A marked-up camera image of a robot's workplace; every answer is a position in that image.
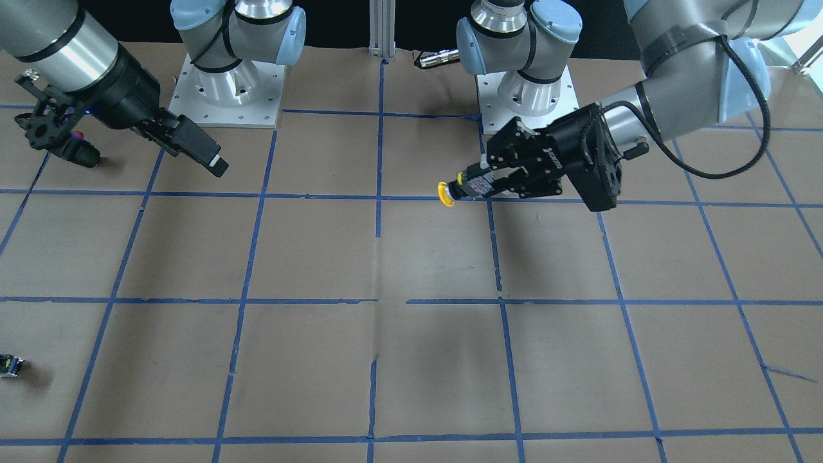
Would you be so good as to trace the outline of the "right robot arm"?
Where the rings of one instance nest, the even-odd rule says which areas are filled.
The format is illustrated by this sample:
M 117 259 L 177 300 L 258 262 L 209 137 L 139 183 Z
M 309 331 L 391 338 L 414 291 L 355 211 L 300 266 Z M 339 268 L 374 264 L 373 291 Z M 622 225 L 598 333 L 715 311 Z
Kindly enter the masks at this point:
M 306 13 L 291 1 L 173 1 L 170 14 L 195 89 L 211 105 L 253 102 L 262 92 L 256 62 L 292 66 L 305 46 Z M 2 47 L 26 64 L 15 83 L 37 99 L 32 112 L 14 118 L 32 149 L 97 167 L 99 150 L 75 129 L 91 115 L 184 154 L 215 177 L 228 169 L 219 144 L 161 106 L 157 79 L 77 1 L 3 1 Z

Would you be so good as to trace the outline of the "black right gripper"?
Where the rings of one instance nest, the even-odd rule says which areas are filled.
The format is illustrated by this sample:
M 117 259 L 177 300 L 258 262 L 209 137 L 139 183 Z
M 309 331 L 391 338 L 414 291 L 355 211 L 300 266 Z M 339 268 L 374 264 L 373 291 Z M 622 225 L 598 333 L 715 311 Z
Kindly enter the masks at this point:
M 108 73 L 96 83 L 96 118 L 111 129 L 132 129 L 173 155 L 189 156 L 220 178 L 228 163 L 221 146 L 185 115 L 159 104 L 161 85 L 126 49 L 117 49 Z

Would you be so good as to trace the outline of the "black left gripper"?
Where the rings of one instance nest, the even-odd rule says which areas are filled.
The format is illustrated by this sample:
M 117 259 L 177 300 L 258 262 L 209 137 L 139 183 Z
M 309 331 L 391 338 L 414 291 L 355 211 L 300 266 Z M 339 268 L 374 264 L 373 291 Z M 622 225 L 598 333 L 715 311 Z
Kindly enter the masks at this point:
M 486 160 L 457 173 L 456 200 L 509 190 L 521 197 L 548 197 L 558 193 L 561 177 L 572 184 L 571 177 L 584 167 L 578 137 L 588 118 L 586 107 L 545 128 L 530 129 L 520 117 L 511 118 L 486 144 Z M 513 171 L 508 175 L 503 168 Z

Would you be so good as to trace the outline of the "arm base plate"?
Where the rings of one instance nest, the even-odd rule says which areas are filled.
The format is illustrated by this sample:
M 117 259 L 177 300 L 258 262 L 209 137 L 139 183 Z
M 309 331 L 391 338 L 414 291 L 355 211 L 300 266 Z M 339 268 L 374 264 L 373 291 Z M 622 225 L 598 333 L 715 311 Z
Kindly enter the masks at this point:
M 477 75 L 475 79 L 486 136 L 497 134 L 514 117 L 520 117 L 527 128 L 537 129 L 580 108 L 568 68 L 550 84 L 527 81 L 517 71 Z
M 202 128 L 276 129 L 287 70 L 244 60 L 224 73 L 206 73 L 186 56 L 168 109 Z

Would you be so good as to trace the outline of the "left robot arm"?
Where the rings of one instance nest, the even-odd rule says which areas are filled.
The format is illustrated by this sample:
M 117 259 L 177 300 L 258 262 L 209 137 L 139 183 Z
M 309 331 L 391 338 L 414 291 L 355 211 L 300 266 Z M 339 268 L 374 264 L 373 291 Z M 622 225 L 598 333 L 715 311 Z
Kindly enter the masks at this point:
M 457 26 L 462 67 L 471 75 L 505 74 L 498 95 L 514 111 L 486 143 L 485 159 L 440 183 L 444 205 L 509 192 L 549 197 L 568 177 L 589 210 L 617 205 L 621 161 L 655 144 L 682 170 L 726 179 L 749 170 L 769 144 L 769 71 L 755 41 L 806 28 L 820 1 L 626 1 L 644 71 L 637 82 L 544 128 L 523 120 L 541 91 L 553 96 L 582 32 L 582 18 L 562 1 L 476 1 Z M 752 160 L 711 174 L 680 161 L 665 143 L 759 108 L 763 138 Z

